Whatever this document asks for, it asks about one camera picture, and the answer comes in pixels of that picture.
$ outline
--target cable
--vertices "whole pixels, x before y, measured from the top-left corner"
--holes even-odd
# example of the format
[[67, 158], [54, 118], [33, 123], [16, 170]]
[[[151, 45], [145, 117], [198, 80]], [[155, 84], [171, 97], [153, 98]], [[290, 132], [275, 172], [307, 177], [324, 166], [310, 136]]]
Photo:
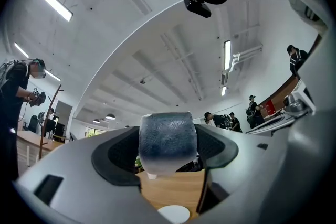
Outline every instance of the cable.
[[21, 119], [21, 120], [23, 120], [23, 118], [24, 118], [25, 115], [26, 115], [27, 104], [28, 104], [28, 103], [26, 103], [26, 106], [25, 106], [25, 112], [23, 113], [23, 116], [22, 116], [22, 119]]

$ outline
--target white ceiling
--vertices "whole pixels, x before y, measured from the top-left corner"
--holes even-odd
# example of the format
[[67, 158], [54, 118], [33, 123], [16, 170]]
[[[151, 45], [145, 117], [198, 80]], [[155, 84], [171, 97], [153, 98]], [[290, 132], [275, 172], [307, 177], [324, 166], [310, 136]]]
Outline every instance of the white ceiling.
[[[232, 40], [234, 54], [259, 45], [262, 26], [237, 38], [234, 34], [259, 24], [260, 0], [212, 6], [209, 19], [171, 15], [174, 23], [156, 23], [161, 31], [149, 31], [144, 39], [128, 45], [123, 41], [130, 34], [181, 0], [59, 1], [73, 12], [70, 22], [44, 0], [12, 0], [2, 29], [9, 53], [22, 58], [13, 47], [16, 42], [30, 56], [44, 59], [47, 69], [62, 79], [66, 94], [58, 98], [74, 107], [80, 104], [75, 116], [82, 121], [92, 122], [112, 112], [117, 120], [110, 127], [117, 127], [117, 122], [123, 127], [138, 124], [148, 113], [176, 110], [180, 104], [214, 95], [220, 100], [224, 41]], [[131, 49], [117, 57], [114, 52], [125, 46]], [[113, 57], [118, 64], [109, 68]], [[237, 88], [248, 66], [249, 61], [240, 64], [238, 83], [229, 91]], [[97, 73], [101, 67], [104, 72]]]

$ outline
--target wooden desk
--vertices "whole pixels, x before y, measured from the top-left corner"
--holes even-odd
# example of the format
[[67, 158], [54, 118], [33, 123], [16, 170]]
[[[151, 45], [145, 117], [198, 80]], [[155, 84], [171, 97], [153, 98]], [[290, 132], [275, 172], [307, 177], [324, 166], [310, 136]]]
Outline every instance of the wooden desk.
[[65, 136], [58, 136], [58, 135], [52, 135], [53, 137], [56, 137], [56, 138], [59, 138], [59, 139], [62, 139], [62, 140], [70, 140], [69, 138], [65, 137]]
[[204, 171], [175, 173], [170, 177], [158, 176], [154, 180], [148, 179], [146, 172], [137, 176], [141, 181], [141, 194], [156, 209], [181, 205], [190, 211], [190, 219], [198, 216], [196, 208], [202, 193]]
[[[28, 142], [33, 146], [40, 147], [41, 136], [33, 133], [31, 131], [18, 131], [17, 138], [23, 140], [24, 142]], [[47, 151], [52, 151], [55, 148], [64, 145], [63, 143], [55, 142], [53, 140], [47, 139], [43, 137], [43, 145], [42, 148]]]

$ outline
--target wooden pole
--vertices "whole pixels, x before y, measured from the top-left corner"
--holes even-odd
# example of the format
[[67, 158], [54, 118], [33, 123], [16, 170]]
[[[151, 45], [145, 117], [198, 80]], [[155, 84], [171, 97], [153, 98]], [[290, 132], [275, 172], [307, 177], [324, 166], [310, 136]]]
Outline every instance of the wooden pole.
[[55, 100], [56, 95], [58, 94], [59, 91], [62, 91], [62, 90], [60, 90], [60, 88], [61, 88], [61, 84], [58, 86], [57, 91], [55, 92], [54, 97], [52, 98], [52, 101], [51, 101], [51, 103], [49, 105], [49, 108], [48, 108], [48, 111], [47, 111], [46, 120], [44, 121], [44, 124], [43, 124], [42, 132], [41, 132], [41, 140], [40, 140], [40, 152], [38, 154], [39, 159], [42, 158], [43, 137], [44, 137], [44, 134], [46, 132], [46, 127], [47, 127], [47, 122], [48, 122], [47, 119], [48, 119], [48, 116], [49, 116], [49, 111], [51, 109], [51, 106], [53, 105], [53, 102]]

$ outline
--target ceiling light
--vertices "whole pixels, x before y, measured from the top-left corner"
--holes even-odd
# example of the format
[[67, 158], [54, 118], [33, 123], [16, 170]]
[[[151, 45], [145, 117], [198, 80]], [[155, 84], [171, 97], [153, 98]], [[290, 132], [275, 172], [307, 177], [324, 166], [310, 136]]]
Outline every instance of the ceiling light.
[[49, 76], [53, 77], [54, 79], [58, 80], [58, 81], [61, 81], [60, 78], [57, 78], [54, 74], [50, 73], [47, 69], [44, 70], [45, 73], [47, 73]]
[[115, 120], [116, 117], [115, 117], [113, 114], [108, 114], [108, 115], [106, 116], [106, 119], [108, 119], [108, 120]]
[[71, 20], [73, 14], [64, 7], [58, 0], [45, 0], [51, 7], [53, 7], [60, 15], [68, 22]]
[[29, 58], [28, 54], [20, 48], [20, 46], [17, 43], [14, 43], [15, 47], [27, 58]]
[[222, 88], [222, 96], [225, 94], [225, 91], [226, 91], [226, 86], [224, 86], [224, 87]]
[[230, 68], [230, 58], [231, 58], [231, 41], [228, 40], [224, 43], [225, 47], [225, 70]]

